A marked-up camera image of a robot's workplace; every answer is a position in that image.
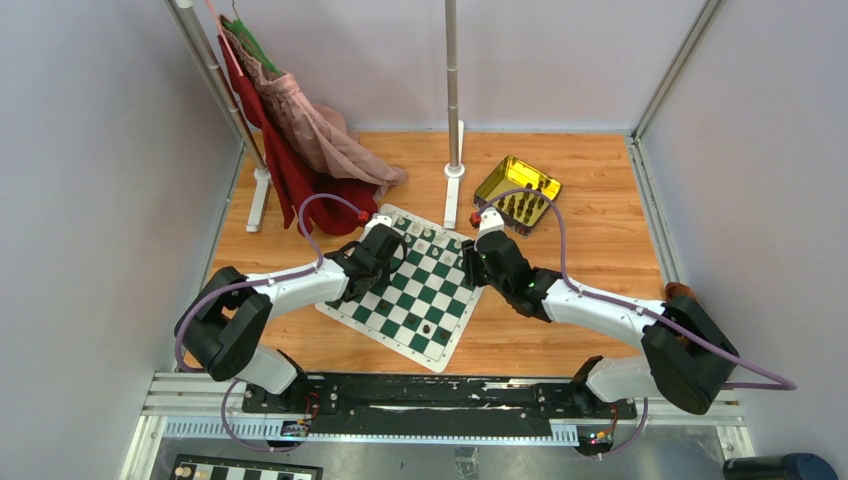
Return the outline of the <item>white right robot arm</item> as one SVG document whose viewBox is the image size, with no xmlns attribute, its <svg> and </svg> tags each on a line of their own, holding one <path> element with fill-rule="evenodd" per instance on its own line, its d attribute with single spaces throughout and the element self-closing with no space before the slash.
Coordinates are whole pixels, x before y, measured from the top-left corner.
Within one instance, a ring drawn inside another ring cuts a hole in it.
<svg viewBox="0 0 848 480">
<path fill-rule="evenodd" d="M 502 231 L 464 241 L 461 255 L 466 282 L 492 287 L 518 314 L 588 328 L 639 350 L 584 363 L 570 392 L 584 417 L 598 416 L 615 400 L 653 395 L 703 415 L 736 367 L 737 350 L 685 286 L 667 285 L 663 301 L 588 287 L 531 266 Z"/>
</svg>

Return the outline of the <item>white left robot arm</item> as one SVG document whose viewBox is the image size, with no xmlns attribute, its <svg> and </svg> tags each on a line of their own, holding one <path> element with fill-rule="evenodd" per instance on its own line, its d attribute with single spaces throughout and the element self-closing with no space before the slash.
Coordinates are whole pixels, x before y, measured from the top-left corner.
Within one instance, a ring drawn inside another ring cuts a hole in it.
<svg viewBox="0 0 848 480">
<path fill-rule="evenodd" d="M 268 392 L 283 413 L 306 400 L 306 376 L 287 355 L 260 343 L 267 324 L 286 313 L 322 302 L 358 300 L 386 286 L 403 237 L 379 224 L 358 241 L 301 268 L 244 275 L 217 271 L 175 328 L 176 356 L 190 353 L 213 380 L 242 380 Z"/>
</svg>

